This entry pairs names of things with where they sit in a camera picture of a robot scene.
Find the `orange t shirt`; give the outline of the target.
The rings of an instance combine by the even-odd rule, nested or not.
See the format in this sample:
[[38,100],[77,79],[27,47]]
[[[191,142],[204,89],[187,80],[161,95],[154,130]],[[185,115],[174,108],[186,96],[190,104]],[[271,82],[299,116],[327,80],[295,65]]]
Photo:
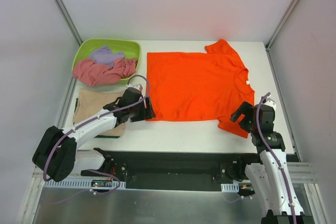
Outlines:
[[205,52],[149,52],[146,77],[155,120],[218,120],[220,129],[247,138],[230,117],[243,102],[255,103],[248,74],[223,39],[205,46]]

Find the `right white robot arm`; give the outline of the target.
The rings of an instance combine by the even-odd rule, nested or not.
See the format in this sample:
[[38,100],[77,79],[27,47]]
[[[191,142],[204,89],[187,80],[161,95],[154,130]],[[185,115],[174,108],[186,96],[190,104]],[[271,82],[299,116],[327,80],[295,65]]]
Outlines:
[[295,193],[287,166],[282,135],[274,131],[275,102],[262,98],[258,105],[244,101],[231,115],[241,129],[251,135],[260,161],[244,161],[236,166],[242,179],[249,179],[265,213],[261,223],[314,223]]

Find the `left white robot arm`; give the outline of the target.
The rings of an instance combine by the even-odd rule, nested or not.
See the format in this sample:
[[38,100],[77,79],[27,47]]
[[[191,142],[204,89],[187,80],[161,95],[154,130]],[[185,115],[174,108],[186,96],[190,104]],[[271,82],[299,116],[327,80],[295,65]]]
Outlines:
[[115,129],[122,123],[155,118],[151,99],[134,87],[128,87],[122,96],[108,103],[93,116],[69,128],[49,127],[32,157],[43,171],[43,179],[60,182],[68,177],[78,162],[78,149],[97,135]]

